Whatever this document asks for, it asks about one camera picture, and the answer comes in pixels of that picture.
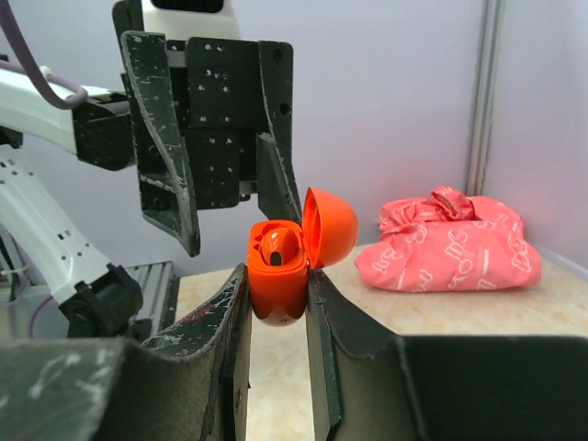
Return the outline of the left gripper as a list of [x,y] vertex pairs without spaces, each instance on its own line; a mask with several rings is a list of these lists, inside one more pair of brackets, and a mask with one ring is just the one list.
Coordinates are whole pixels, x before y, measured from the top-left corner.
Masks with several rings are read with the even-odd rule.
[[166,42],[137,30],[123,32],[120,44],[144,219],[196,256],[197,208],[234,207],[256,180],[268,219],[301,219],[290,44]]

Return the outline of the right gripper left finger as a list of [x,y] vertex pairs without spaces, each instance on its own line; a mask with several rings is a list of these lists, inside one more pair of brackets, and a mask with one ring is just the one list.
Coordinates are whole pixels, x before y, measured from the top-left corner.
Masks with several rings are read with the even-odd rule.
[[244,265],[178,322],[125,337],[1,344],[4,440],[242,440],[252,310]]

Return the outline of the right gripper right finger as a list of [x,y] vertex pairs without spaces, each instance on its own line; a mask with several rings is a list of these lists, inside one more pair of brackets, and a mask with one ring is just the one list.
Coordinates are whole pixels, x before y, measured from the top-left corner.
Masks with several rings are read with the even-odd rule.
[[311,273],[306,329],[318,440],[584,440],[580,336],[401,335]]

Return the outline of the orange earbud charging case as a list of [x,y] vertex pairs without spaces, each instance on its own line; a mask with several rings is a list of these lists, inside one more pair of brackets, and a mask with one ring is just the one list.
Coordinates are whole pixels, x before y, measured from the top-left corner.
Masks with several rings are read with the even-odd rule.
[[[286,265],[264,263],[259,245],[264,233],[286,227],[298,239],[297,255]],[[301,221],[265,220],[250,230],[247,274],[250,299],[257,319],[283,327],[305,312],[310,272],[344,260],[356,246],[359,222],[352,207],[333,193],[307,189]]]

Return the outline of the orange earbud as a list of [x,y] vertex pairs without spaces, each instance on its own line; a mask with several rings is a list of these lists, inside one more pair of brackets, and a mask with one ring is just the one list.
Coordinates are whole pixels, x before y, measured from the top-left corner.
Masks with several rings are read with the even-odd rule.
[[265,264],[283,266],[298,253],[299,244],[294,231],[277,227],[263,234],[259,251]]

